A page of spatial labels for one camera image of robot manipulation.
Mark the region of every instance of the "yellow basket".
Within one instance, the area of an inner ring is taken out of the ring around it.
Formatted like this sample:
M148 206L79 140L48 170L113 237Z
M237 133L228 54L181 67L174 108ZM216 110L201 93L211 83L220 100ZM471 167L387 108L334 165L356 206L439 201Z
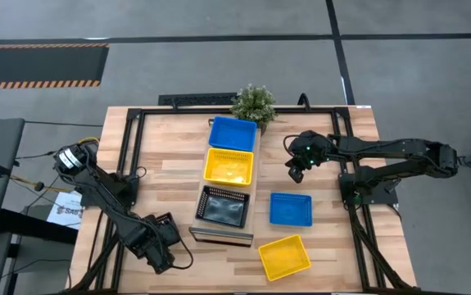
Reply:
M250 185L253 153L211 147L204 179L220 184Z
M270 281L295 274L311 266L310 258L298 234L260 246L259 255Z

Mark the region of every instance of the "black floor mat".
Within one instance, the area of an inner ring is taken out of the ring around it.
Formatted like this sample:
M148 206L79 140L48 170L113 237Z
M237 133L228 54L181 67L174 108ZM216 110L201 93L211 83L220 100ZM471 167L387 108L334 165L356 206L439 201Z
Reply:
M0 45L0 89L95 87L109 44Z
M159 106L229 106L236 93L199 93L159 95Z

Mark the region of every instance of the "green plant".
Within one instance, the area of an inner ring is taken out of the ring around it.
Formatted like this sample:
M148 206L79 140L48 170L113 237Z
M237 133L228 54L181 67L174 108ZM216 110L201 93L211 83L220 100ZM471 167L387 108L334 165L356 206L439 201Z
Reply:
M260 125L266 125L277 116L273 104L274 95L265 86L256 87L251 84L237 93L233 98L231 112L238 119L251 120Z

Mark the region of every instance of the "blue plastic tray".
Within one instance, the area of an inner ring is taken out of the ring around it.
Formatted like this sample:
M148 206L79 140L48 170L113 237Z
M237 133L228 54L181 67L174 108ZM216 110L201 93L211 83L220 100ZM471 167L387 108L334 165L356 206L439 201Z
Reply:
M312 226L311 197L291 193L271 193L269 222L275 225Z
M215 148L253 151L257 123L217 116L208 143Z

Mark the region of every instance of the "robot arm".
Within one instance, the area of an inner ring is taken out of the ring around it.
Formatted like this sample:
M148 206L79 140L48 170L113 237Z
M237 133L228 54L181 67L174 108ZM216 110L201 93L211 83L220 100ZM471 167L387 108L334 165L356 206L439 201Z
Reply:
M65 147L54 158L60 178L104 211L115 224L120 242L138 259L147 258L157 274L173 266L174 256L168 247L178 243L180 236L171 214L141 218L126 209L130 205L125 203L126 196L137 192L136 175L107 174L97 166L96 153L88 144Z
M351 161L362 158L394 158L406 161L379 168L359 166L353 174L358 193L371 194L372 188L384 181L416 175L448 178L457 174L457 152L450 146L423 139L405 138L393 141L368 142L356 137L329 135L314 131L299 134L288 148L292 159L286 162L288 174L296 183L304 177L303 170L320 166L326 161Z

